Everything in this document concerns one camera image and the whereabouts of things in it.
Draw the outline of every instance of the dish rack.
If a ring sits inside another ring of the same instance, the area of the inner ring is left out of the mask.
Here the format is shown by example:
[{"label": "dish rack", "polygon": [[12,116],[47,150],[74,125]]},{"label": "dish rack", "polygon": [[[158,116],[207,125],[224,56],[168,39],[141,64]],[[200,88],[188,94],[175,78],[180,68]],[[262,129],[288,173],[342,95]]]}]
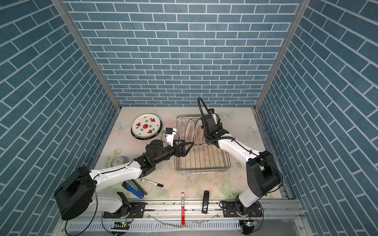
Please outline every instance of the dish rack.
[{"label": "dish rack", "polygon": [[[192,119],[194,125],[201,115],[177,117],[175,139],[185,139],[185,129]],[[175,157],[175,169],[179,174],[203,174],[223,172],[230,168],[230,155],[214,145],[194,145],[186,157]]]}]

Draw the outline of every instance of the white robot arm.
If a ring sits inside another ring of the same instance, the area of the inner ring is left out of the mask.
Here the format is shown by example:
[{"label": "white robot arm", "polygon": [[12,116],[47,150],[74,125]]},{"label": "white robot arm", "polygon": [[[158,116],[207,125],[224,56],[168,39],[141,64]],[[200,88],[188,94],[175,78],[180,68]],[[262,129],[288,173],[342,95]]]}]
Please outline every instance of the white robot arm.
[{"label": "white robot arm", "polygon": [[[207,143],[227,151],[240,163],[246,166],[248,187],[235,199],[235,208],[239,215],[248,215],[252,205],[263,195],[281,183],[282,178],[274,164],[273,156],[267,151],[259,152],[233,138],[222,128],[220,119],[214,110],[208,110],[208,115],[202,114],[203,129]],[[113,218],[124,217],[130,212],[130,204],[122,192],[114,195],[97,194],[113,184],[144,177],[155,170],[156,164],[169,160],[172,156],[186,156],[193,142],[182,142],[174,145],[173,129],[167,128],[165,134],[169,146],[163,147],[163,142],[153,140],[146,146],[146,152],[129,163],[100,170],[87,170],[86,167],[76,169],[59,186],[54,195],[63,220],[70,220],[85,211],[105,211]]]}]

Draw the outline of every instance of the black usb drive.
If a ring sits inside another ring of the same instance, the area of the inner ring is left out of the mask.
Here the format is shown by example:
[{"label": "black usb drive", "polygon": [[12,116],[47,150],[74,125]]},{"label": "black usb drive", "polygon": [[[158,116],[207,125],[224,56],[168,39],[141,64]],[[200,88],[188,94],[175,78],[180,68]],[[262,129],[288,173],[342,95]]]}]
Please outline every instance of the black usb drive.
[{"label": "black usb drive", "polygon": [[205,191],[203,193],[203,202],[202,202],[202,213],[208,213],[208,206],[209,206],[209,191]]}]

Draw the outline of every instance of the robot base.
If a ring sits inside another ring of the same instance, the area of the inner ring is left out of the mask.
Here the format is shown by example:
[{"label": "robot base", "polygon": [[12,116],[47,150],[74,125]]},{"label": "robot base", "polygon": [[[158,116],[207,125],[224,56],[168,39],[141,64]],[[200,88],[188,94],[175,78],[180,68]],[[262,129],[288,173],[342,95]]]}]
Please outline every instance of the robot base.
[{"label": "robot base", "polygon": [[255,214],[256,217],[262,217],[261,207],[258,203],[253,203],[248,208],[243,209],[243,211],[238,211],[238,203],[237,202],[227,202],[221,201],[220,202],[223,208],[223,217],[251,217],[254,218]]},{"label": "robot base", "polygon": [[[144,202],[131,202],[130,203],[130,214],[134,214],[134,218],[143,218],[144,214],[144,209],[146,207],[146,204]],[[124,218],[124,216],[120,217],[115,213],[109,213],[109,212],[104,212],[103,218]]]}]

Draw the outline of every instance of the table surface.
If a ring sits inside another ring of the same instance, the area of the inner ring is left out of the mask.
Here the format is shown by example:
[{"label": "table surface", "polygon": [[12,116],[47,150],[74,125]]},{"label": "table surface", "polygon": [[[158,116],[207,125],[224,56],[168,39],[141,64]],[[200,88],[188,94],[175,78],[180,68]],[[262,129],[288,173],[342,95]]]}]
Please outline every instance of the table surface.
[{"label": "table surface", "polygon": [[[215,112],[221,118],[224,129],[233,137],[253,149],[265,150],[251,108],[215,108]],[[123,107],[96,163],[96,169],[110,167],[111,160],[118,156],[126,156],[132,160],[143,154],[146,151],[146,145],[152,140],[160,139],[161,132],[149,140],[138,140],[132,136],[132,122],[138,116],[147,113],[157,115],[163,123],[162,130],[165,130],[166,127],[176,127],[178,116],[197,115],[200,111],[195,107]],[[246,171],[245,166],[238,163],[235,158],[230,156],[230,159],[231,167],[224,172],[183,175],[175,170],[174,157],[172,157],[168,161],[159,163],[156,170],[146,176],[148,180],[163,184],[163,188],[137,181],[147,191],[148,194],[144,197],[146,199],[180,198],[181,192],[185,192],[187,199],[202,199],[205,190],[210,192],[211,199],[235,198],[247,187]],[[121,184],[109,186],[100,192],[114,194],[121,191],[129,199],[137,198],[125,190]],[[280,198],[281,194],[277,190],[266,197]]]}]

